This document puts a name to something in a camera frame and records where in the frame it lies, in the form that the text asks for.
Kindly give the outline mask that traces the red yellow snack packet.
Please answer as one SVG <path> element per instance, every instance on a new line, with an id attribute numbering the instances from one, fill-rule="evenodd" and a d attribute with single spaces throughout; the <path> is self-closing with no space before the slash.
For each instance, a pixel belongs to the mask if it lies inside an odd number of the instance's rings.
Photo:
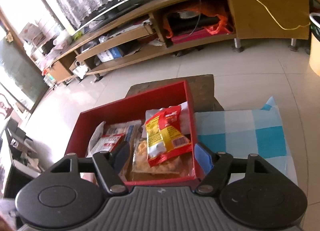
<path id="1" fill-rule="evenodd" d="M 157 112 L 145 122 L 148 163 L 155 167 L 172 158 L 189 153 L 192 142 L 181 133 L 179 115 L 181 107 L 170 106 Z"/>

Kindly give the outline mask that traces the red white snack packet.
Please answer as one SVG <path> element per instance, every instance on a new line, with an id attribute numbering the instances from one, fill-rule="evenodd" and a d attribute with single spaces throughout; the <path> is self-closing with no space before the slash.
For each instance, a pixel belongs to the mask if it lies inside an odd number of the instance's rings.
<path id="1" fill-rule="evenodd" d="M 116 147 L 124 140 L 124 133 L 107 134 L 103 135 L 97 142 L 97 144 L 88 153 L 88 157 L 92 157 L 95 153 L 101 151 L 112 152 Z"/>

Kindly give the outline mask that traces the white blue snack packet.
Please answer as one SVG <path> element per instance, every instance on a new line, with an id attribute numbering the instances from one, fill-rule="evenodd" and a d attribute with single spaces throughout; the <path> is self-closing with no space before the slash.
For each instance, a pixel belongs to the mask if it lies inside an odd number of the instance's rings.
<path id="1" fill-rule="evenodd" d="M 124 133 L 125 141 L 128 141 L 129 144 L 134 145 L 141 125 L 141 120 L 132 120 L 125 123 L 106 125 L 104 128 L 104 135 Z"/>

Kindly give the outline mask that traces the grey newspaper-print packet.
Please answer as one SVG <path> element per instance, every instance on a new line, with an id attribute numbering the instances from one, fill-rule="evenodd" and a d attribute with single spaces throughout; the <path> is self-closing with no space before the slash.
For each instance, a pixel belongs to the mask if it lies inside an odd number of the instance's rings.
<path id="1" fill-rule="evenodd" d="M 99 139 L 103 136 L 104 133 L 104 126 L 105 126 L 105 121 L 101 122 L 96 128 L 95 131 L 93 132 L 93 135 L 91 139 L 89 140 L 88 147 L 87 147 L 87 152 L 86 156 L 90 156 L 91 150 L 94 148 L 94 146 L 97 144 Z"/>

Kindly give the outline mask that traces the blue white checkered tablecloth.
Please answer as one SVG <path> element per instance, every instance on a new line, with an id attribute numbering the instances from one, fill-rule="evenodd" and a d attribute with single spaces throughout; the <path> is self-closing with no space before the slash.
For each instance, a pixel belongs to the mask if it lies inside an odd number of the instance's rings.
<path id="1" fill-rule="evenodd" d="M 258 154 L 293 183 L 298 183 L 274 97 L 261 109 L 209 111 L 194 116 L 198 141 L 212 152 L 227 152 L 234 158 Z"/>

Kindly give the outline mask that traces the sausage packet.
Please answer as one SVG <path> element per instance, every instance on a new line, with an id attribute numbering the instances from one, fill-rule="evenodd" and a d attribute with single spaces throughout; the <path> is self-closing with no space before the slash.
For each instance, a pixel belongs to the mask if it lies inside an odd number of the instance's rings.
<path id="1" fill-rule="evenodd" d="M 190 134 L 190 127 L 189 127 L 190 117 L 189 117 L 188 102 L 181 103 L 178 106 L 181 107 L 181 113 L 179 115 L 181 133 L 184 135 L 188 135 Z M 165 108 L 147 110 L 145 112 L 145 122 L 151 117 L 153 117 L 157 112 L 164 109 Z"/>

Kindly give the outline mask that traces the red cardboard box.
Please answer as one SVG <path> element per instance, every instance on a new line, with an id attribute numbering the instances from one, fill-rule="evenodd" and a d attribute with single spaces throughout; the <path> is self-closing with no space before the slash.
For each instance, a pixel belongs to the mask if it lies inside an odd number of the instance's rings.
<path id="1" fill-rule="evenodd" d="M 184 177 L 160 177 L 154 180 L 147 180 L 142 177 L 138 181 L 124 181 L 130 189 L 134 186 L 156 186 L 156 187 L 173 187 L 173 186 L 190 186 L 193 189 L 200 183 L 203 178 L 203 171 L 194 158 L 194 145 L 197 142 L 197 134 L 193 111 L 193 97 L 190 86 L 187 81 L 178 81 L 167 84 L 163 87 L 144 91 L 121 100 L 93 108 L 80 113 L 78 120 L 69 139 L 65 155 L 75 153 L 79 158 L 88 155 L 89 141 L 99 124 L 105 122 L 107 126 L 125 124 L 129 122 L 129 133 L 124 140 L 128 141 L 131 151 L 135 139 L 138 136 L 140 126 L 132 126 L 134 123 L 142 122 L 145 112 L 150 109 L 166 108 L 173 105 L 179 105 L 188 102 L 189 108 L 189 130 L 191 131 L 191 173 Z"/>

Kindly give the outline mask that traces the brown floor mat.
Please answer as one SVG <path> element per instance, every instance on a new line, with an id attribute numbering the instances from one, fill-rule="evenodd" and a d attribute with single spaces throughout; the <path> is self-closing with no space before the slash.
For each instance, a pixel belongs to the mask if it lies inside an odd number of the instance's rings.
<path id="1" fill-rule="evenodd" d="M 187 81 L 189 84 L 194 101 L 194 112 L 224 111 L 222 105 L 214 97 L 214 76 L 212 74 L 171 78 L 136 84 L 129 88 L 126 97 L 180 81 Z"/>

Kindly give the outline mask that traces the blue white box on shelf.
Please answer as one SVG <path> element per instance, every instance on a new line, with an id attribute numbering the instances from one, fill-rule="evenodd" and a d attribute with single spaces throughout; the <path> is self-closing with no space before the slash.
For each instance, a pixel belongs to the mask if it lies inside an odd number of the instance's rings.
<path id="1" fill-rule="evenodd" d="M 124 54 L 123 50 L 121 50 L 121 48 L 119 48 L 117 46 L 97 54 L 99 60 L 102 63 L 112 61 L 116 58 L 121 58 L 124 55 L 125 54 Z"/>

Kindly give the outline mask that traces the orange plastic bag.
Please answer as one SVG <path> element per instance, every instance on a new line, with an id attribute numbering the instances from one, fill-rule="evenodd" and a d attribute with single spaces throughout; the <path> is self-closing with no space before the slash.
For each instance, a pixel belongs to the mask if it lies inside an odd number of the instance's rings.
<path id="1" fill-rule="evenodd" d="M 234 32 L 228 8 L 224 2 L 191 2 L 163 11 L 165 37 L 170 39 L 182 33 L 193 34 L 205 30 L 209 35 Z"/>

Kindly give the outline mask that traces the wooden TV stand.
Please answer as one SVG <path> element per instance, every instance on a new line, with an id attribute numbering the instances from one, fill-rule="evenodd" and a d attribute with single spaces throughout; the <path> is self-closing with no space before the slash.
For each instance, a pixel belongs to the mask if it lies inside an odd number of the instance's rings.
<path id="1" fill-rule="evenodd" d="M 309 37 L 309 0 L 153 0 L 80 37 L 44 69 L 58 82 L 77 64 L 100 75 L 148 59 L 232 39 Z"/>

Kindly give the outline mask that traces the yellow waste bin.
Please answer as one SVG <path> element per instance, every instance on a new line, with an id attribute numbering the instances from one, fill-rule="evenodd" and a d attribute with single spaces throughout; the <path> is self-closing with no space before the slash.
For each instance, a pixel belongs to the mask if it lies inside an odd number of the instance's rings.
<path id="1" fill-rule="evenodd" d="M 319 13 L 310 13 L 310 28 L 311 28 L 311 45 L 310 45 L 310 57 L 309 65 L 313 72 L 320 76 L 320 24 L 319 24 Z"/>

